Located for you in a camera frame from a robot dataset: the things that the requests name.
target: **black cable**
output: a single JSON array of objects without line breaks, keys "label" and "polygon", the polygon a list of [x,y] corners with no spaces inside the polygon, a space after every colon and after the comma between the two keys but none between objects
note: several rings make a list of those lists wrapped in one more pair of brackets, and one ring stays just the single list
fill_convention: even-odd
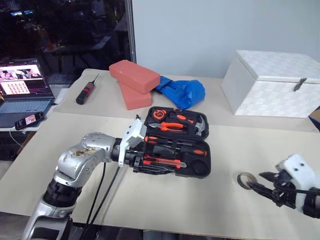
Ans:
[{"label": "black cable", "polygon": [[111,180],[111,182],[110,182],[110,185],[109,185],[108,189],[106,190],[106,192],[105,192],[105,194],[104,194],[104,196],[103,196],[103,199],[102,199],[102,201],[101,201],[98,209],[96,210],[96,212],[95,212],[95,214],[94,214],[94,216],[93,216],[90,224],[87,226],[87,228],[83,229],[83,232],[82,232],[82,234],[81,234],[80,240],[83,240],[83,239],[84,239],[84,237],[85,237],[88,229],[94,224],[94,221],[96,220],[96,217],[98,216],[98,213],[99,213],[102,205],[104,204],[104,202],[105,202],[105,200],[106,200],[106,198],[107,198],[107,196],[108,196],[108,193],[110,192],[110,189],[111,189],[112,185],[114,184],[114,181],[115,181],[115,179],[116,179],[116,177],[117,177],[117,175],[118,175],[119,169],[120,169],[120,167],[118,166],[117,169],[116,169],[116,171],[115,171],[115,174],[114,174],[114,176],[113,176],[113,178],[112,178],[112,180]]},{"label": "black cable", "polygon": [[96,204],[96,200],[97,200],[97,197],[98,197],[98,194],[99,194],[99,191],[100,191],[100,187],[101,187],[101,185],[102,185],[102,183],[103,183],[103,181],[104,181],[104,178],[105,178],[106,165],[107,165],[106,162],[104,162],[104,163],[103,163],[102,177],[101,177],[99,186],[98,186],[98,188],[97,188],[97,190],[96,190],[96,193],[95,193],[95,196],[94,196],[94,200],[93,200],[93,203],[92,203],[92,205],[91,205],[91,209],[90,209],[89,215],[88,215],[88,217],[87,217],[87,219],[86,219],[86,223],[85,223],[85,226],[84,226],[84,228],[83,228],[83,232],[82,232],[82,234],[81,234],[81,236],[80,236],[80,239],[82,239],[83,234],[84,234],[84,232],[85,232],[85,229],[89,226],[90,217],[91,217],[92,211],[94,210],[94,207],[95,207],[95,204]]},{"label": "black cable", "polygon": [[274,182],[274,187],[277,190],[280,190],[284,193],[297,193],[297,194],[312,194],[312,195],[320,195],[320,192],[318,191],[310,191],[310,190],[300,190],[300,189],[289,189],[280,186],[278,183]]}]

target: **black tool handle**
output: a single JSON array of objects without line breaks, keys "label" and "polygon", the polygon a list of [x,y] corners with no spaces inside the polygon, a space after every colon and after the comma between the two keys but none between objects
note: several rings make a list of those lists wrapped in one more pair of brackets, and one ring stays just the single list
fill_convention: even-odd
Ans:
[{"label": "black tool handle", "polygon": [[90,96],[92,90],[94,89],[95,84],[93,81],[88,82],[84,89],[80,92],[79,96],[75,99],[76,103],[79,105],[83,105],[87,98]]}]

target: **box latch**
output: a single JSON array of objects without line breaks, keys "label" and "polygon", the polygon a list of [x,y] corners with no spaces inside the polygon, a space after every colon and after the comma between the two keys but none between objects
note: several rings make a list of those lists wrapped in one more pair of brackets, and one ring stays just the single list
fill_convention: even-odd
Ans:
[{"label": "box latch", "polygon": [[297,91],[301,88],[302,84],[307,80],[307,78],[301,78],[300,81],[294,86],[293,91]]}]

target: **white wall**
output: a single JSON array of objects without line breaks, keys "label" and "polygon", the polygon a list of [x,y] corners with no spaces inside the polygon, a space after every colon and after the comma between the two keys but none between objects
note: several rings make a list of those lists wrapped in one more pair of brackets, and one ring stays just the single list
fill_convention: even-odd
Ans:
[{"label": "white wall", "polygon": [[320,60],[320,0],[132,0],[137,63],[224,77],[235,50]]}]

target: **laptop keyboard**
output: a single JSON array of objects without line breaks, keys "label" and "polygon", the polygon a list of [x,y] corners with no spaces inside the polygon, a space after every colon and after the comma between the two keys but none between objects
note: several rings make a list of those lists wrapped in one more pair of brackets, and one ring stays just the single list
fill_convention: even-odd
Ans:
[{"label": "laptop keyboard", "polygon": [[51,101],[10,101],[0,106],[0,114],[44,112]]}]

